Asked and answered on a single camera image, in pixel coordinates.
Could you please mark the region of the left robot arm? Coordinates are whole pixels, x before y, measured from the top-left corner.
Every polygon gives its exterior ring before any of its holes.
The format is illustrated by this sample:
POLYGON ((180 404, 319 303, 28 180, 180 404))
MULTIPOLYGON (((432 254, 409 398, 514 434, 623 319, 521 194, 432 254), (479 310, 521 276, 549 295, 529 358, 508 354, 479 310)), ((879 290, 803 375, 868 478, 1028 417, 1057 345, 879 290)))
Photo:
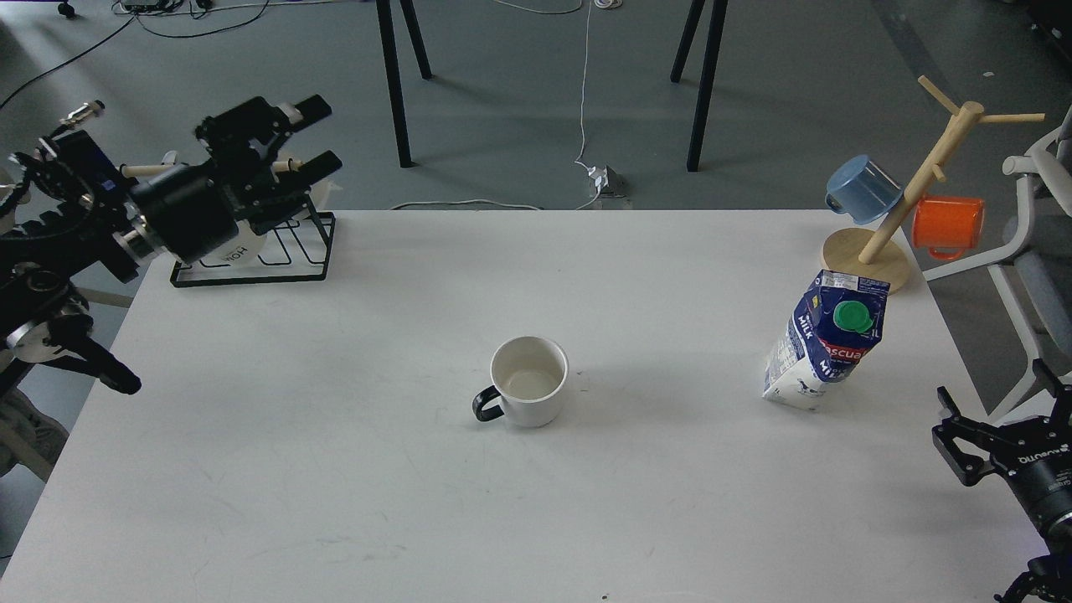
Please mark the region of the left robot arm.
POLYGON ((165 252, 198 262, 237 240, 241 226, 264 235, 311 214, 311 188, 342 165, 333 152, 278 161, 292 135, 332 114, 321 95, 279 106, 257 95, 204 118, 194 134, 208 159, 147 180, 115 165, 81 130, 103 108, 99 100, 85 103, 39 138, 34 152, 13 156, 23 178, 5 194, 3 211, 31 187, 57 205, 3 233, 3 350, 13 355, 3 389, 32 365, 47 365, 138 392, 142 380, 91 338, 88 302, 73 275, 99 263, 128 282, 165 252))

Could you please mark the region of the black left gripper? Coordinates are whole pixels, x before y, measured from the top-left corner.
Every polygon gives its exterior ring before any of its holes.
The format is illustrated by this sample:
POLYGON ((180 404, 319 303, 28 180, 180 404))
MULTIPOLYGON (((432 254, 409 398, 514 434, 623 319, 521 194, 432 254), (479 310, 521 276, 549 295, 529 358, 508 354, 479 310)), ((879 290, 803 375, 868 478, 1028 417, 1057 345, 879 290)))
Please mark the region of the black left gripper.
MULTIPOLYGON (((194 136, 222 168, 271 165, 292 135, 332 114, 322 95, 272 106, 263 95, 217 116, 207 116, 194 136)), ((207 167, 178 164, 146 182, 135 183, 130 201, 142 216, 144 230, 179 262, 192 265, 236 237, 239 221, 256 235, 281 225, 309 209, 314 183, 343 167, 334 152, 287 162, 287 170, 266 167, 234 190, 207 167), (235 217, 244 209, 244 218, 235 217)))

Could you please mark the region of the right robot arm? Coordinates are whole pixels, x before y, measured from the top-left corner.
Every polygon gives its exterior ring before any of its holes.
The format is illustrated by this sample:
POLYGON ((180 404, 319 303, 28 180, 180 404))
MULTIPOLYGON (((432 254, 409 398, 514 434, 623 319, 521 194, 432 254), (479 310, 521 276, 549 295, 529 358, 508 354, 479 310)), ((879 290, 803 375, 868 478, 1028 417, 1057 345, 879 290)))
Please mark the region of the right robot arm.
POLYGON ((935 392, 942 420, 930 429, 933 443, 961 484, 972 487, 997 474, 1013 492, 1027 518, 1048 547, 1029 560, 997 602, 1023 602, 1034 595, 1045 602, 1071 600, 1071 387, 1040 358, 1031 363, 1053 397, 1049 415, 1034 415, 992 426, 961 415, 946 387, 935 392))

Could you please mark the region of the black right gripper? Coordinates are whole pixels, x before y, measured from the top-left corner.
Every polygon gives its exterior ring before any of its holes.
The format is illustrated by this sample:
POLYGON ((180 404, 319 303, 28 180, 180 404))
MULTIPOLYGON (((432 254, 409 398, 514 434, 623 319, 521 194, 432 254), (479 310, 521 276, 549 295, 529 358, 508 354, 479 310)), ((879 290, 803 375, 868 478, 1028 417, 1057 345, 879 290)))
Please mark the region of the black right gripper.
POLYGON ((933 442, 962 485, 973 487, 992 474, 1004 477, 1038 534, 1045 541, 1069 541, 1071 385, 1041 358, 1031 362, 1031 370, 1055 400, 1049 420, 1002 426, 968 420, 946 386, 939 386, 941 423, 933 427, 933 442))

